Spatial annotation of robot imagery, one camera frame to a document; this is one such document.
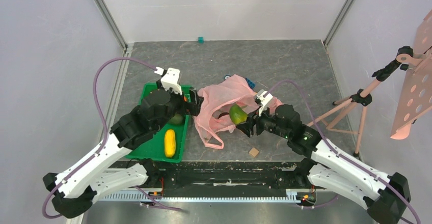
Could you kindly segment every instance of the plastic bag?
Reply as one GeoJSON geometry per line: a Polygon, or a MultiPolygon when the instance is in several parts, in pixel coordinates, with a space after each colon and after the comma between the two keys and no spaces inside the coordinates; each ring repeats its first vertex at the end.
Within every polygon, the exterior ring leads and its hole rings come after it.
{"type": "MultiPolygon", "coordinates": [[[[209,85],[198,91],[198,95],[204,97],[201,105],[201,111],[198,116],[194,117],[195,128],[200,135],[204,145],[213,149],[223,149],[224,142],[216,134],[221,131],[233,132],[234,123],[231,121],[228,113],[231,106],[237,103],[247,114],[256,110],[258,104],[254,100],[255,92],[249,88],[246,80],[238,75],[226,79],[218,85],[209,85]],[[214,137],[220,142],[220,145],[210,143],[214,137]]],[[[277,106],[282,102],[273,98],[270,102],[270,113],[274,113],[277,106]]]]}

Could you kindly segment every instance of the green fruit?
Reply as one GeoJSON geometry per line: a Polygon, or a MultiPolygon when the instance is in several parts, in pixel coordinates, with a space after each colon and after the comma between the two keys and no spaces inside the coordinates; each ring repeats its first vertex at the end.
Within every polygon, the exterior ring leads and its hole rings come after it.
{"type": "Polygon", "coordinates": [[[230,114],[231,121],[234,123],[234,125],[238,125],[245,122],[246,118],[248,117],[248,114],[245,113],[243,109],[241,109],[241,107],[238,106],[237,104],[231,106],[229,114],[230,114]]]}
{"type": "Polygon", "coordinates": [[[181,114],[175,114],[169,121],[168,124],[171,125],[182,125],[184,123],[184,116],[181,114]]]}

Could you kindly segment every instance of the pink music stand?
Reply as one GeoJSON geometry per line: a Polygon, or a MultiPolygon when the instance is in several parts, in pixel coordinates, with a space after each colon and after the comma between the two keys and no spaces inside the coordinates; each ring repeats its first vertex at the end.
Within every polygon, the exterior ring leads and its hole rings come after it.
{"type": "MultiPolygon", "coordinates": [[[[422,24],[417,28],[416,38],[414,41],[414,48],[411,53],[399,53],[396,56],[396,61],[393,63],[393,69],[390,69],[390,73],[394,71],[395,66],[399,67],[401,63],[408,63],[401,66],[401,69],[406,70],[407,74],[405,76],[405,82],[403,83],[402,92],[399,99],[399,104],[393,123],[391,138],[394,139],[404,139],[410,133],[411,124],[420,116],[425,114],[432,108],[432,10],[424,18],[422,24]]],[[[390,63],[382,70],[391,68],[390,63]]],[[[333,109],[323,114],[322,116],[315,119],[316,122],[322,121],[326,125],[326,129],[329,131],[336,131],[342,133],[350,133],[357,135],[356,149],[354,151],[354,156],[359,156],[361,139],[363,134],[364,123],[367,114],[367,105],[372,101],[370,93],[385,80],[381,78],[375,79],[368,85],[364,90],[360,90],[357,93],[357,99],[355,99],[356,94],[343,98],[341,100],[333,102],[336,105],[333,109]],[[370,98],[368,102],[359,102],[359,96],[361,99],[370,98]],[[346,131],[334,129],[334,126],[339,123],[343,117],[345,117],[351,110],[353,110],[357,105],[363,105],[362,114],[360,117],[360,125],[358,131],[346,131]],[[325,121],[325,118],[329,115],[341,110],[338,116],[330,123],[325,121]]]]}

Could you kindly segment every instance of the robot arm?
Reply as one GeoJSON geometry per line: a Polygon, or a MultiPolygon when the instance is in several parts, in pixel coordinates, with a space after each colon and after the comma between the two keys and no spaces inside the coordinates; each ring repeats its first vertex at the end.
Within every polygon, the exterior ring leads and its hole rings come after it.
{"type": "Polygon", "coordinates": [[[294,152],[306,157],[294,170],[301,185],[320,186],[340,194],[362,206],[379,223],[400,220],[406,205],[378,178],[394,187],[409,202],[408,181],[403,175],[389,176],[341,151],[330,140],[325,141],[316,130],[302,123],[292,105],[280,105],[275,114],[270,115],[267,107],[272,96],[266,93],[261,90],[256,94],[255,101],[260,107],[236,126],[239,130],[251,137],[256,126],[257,135],[267,131],[287,139],[294,152]],[[361,167],[368,169],[371,175],[361,167]]]}
{"type": "Polygon", "coordinates": [[[162,76],[156,82],[158,89],[144,97],[141,105],[111,127],[107,142],[98,153],[102,142],[62,173],[48,173],[43,177],[48,191],[58,188],[52,203],[55,210],[66,218],[86,212],[93,203],[115,191],[153,181],[151,176],[157,170],[145,160],[108,176],[101,175],[115,161],[152,139],[175,114],[198,115],[203,98],[190,88],[191,100],[185,99],[178,84],[179,70],[158,67],[155,73],[162,76]],[[72,171],[76,171],[75,174],[64,180],[72,171]]]}

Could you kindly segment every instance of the white wall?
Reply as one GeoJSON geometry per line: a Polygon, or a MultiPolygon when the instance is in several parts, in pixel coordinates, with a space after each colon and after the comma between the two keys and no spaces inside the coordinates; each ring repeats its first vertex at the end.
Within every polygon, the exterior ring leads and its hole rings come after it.
{"type": "MultiPolygon", "coordinates": [[[[0,0],[0,9],[0,222],[64,223],[41,214],[42,177],[96,145],[93,76],[122,50],[93,0],[0,0]]],[[[103,107],[115,70],[99,82],[103,107]]]]}
{"type": "Polygon", "coordinates": [[[127,42],[324,39],[345,0],[104,0],[127,42]]]}
{"type": "MultiPolygon", "coordinates": [[[[366,87],[374,71],[396,57],[398,48],[413,45],[418,25],[432,8],[432,0],[356,0],[330,43],[329,53],[345,96],[366,87]]],[[[373,93],[368,106],[361,152],[365,161],[390,174],[398,171],[410,184],[412,204],[424,223],[432,218],[432,113],[417,120],[410,136],[390,139],[390,131],[404,80],[395,71],[373,93]]],[[[354,128],[360,111],[350,114],[354,128]]],[[[407,209],[405,217],[412,221],[407,209]]]]}

